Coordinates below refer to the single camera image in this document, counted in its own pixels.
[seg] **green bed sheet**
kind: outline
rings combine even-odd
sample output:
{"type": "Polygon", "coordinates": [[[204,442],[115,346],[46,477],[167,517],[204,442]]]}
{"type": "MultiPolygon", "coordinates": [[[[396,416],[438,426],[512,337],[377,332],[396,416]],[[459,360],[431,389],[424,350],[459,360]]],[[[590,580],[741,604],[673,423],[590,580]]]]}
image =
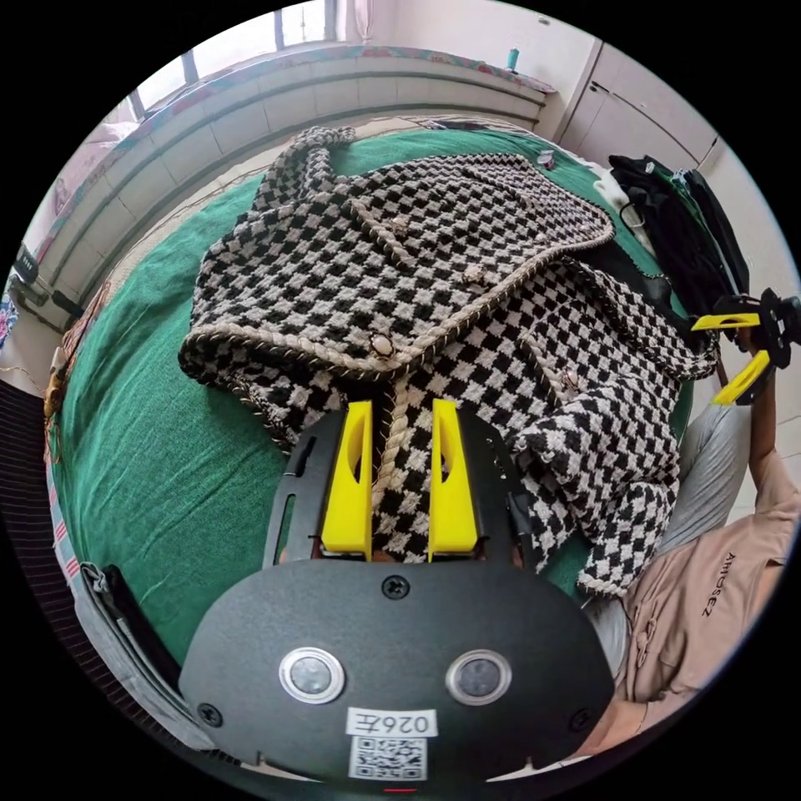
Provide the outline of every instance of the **green bed sheet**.
{"type": "MultiPolygon", "coordinates": [[[[514,134],[415,130],[353,143],[335,153],[334,170],[362,174],[435,154],[517,153],[536,161],[546,147],[514,134]]],[[[605,206],[592,187],[596,176],[565,154],[557,152],[549,176],[605,206]]],[[[211,603],[259,570],[284,466],[255,416],[233,396],[187,378],[177,360],[200,260],[250,206],[259,181],[227,191],[143,259],[82,344],[52,443],[78,558],[122,570],[179,663],[211,603]]],[[[606,208],[620,245],[658,275],[654,259],[606,208]]],[[[674,413],[678,434],[691,406],[688,385],[674,413]]],[[[574,538],[546,577],[575,595],[588,553],[574,538]]]]}

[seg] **gray pants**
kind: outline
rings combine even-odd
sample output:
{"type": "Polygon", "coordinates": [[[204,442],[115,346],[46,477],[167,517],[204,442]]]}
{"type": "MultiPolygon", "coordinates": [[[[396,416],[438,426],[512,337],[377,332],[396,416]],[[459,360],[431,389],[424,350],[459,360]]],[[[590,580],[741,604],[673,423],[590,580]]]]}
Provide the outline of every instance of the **gray pants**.
{"type": "MultiPolygon", "coordinates": [[[[726,525],[743,484],[751,442],[748,406],[708,406],[687,428],[681,444],[681,486],[657,556],[726,525]]],[[[590,616],[612,674],[628,650],[628,622],[618,599],[593,600],[590,616]]]]}

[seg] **screw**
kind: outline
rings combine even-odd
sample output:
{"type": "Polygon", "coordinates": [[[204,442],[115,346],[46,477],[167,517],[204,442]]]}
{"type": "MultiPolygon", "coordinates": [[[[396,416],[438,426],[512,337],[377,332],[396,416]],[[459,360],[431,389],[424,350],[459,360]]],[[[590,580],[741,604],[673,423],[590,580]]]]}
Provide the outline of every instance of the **screw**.
{"type": "Polygon", "coordinates": [[[201,703],[198,706],[198,715],[203,719],[203,722],[211,728],[219,728],[223,725],[223,716],[219,713],[216,707],[210,703],[201,703]]]}
{"type": "Polygon", "coordinates": [[[572,732],[583,732],[585,728],[590,723],[590,710],[589,709],[579,709],[577,712],[574,712],[570,718],[570,722],[567,724],[567,727],[572,732]]]}
{"type": "Polygon", "coordinates": [[[409,594],[409,582],[403,576],[389,576],[381,584],[381,591],[391,601],[399,601],[409,594]]]}

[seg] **white label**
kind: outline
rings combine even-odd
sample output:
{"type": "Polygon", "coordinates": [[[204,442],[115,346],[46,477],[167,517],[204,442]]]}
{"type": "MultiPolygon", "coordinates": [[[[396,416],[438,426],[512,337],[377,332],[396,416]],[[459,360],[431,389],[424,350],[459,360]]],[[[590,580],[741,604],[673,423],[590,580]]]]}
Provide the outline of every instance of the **white label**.
{"type": "Polygon", "coordinates": [[[384,782],[425,782],[428,777],[428,740],[424,737],[353,737],[348,777],[384,782]]]}
{"type": "Polygon", "coordinates": [[[388,712],[384,709],[348,707],[345,734],[351,737],[436,737],[436,710],[388,712]]]}

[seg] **window frame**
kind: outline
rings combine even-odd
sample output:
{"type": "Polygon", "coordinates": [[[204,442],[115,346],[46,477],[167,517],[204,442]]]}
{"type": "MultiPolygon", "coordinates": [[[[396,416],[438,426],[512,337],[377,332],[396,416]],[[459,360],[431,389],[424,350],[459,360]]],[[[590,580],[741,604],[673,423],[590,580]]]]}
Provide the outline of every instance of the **window frame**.
{"type": "Polygon", "coordinates": [[[234,62],[230,64],[225,69],[219,70],[217,73],[207,76],[206,78],[201,78],[198,74],[197,65],[194,62],[194,48],[188,50],[186,53],[181,53],[181,63],[184,66],[184,83],[179,88],[175,89],[174,92],[168,94],[165,98],[154,103],[152,106],[145,108],[144,103],[142,102],[141,97],[139,96],[139,87],[137,87],[129,96],[128,99],[131,101],[131,105],[133,106],[133,113],[136,116],[137,122],[143,123],[146,119],[152,117],[157,112],[161,111],[162,108],[168,106],[174,100],[177,100],[181,95],[186,94],[190,89],[193,89],[200,85],[201,83],[206,83],[209,80],[214,80],[215,77],[223,75],[227,72],[231,72],[237,68],[242,67],[245,64],[249,63],[257,63],[259,61],[264,60],[265,58],[272,58],[279,53],[286,53],[292,52],[298,49],[304,49],[309,47],[310,45],[315,44],[322,44],[326,42],[335,42],[336,41],[336,11],[337,11],[337,0],[324,0],[325,2],[325,38],[316,39],[314,42],[304,42],[301,45],[294,45],[291,47],[286,47],[284,45],[284,22],[281,15],[283,9],[277,8],[273,11],[273,21],[275,24],[275,52],[270,53],[267,56],[254,56],[253,58],[246,58],[244,61],[234,62]]]}

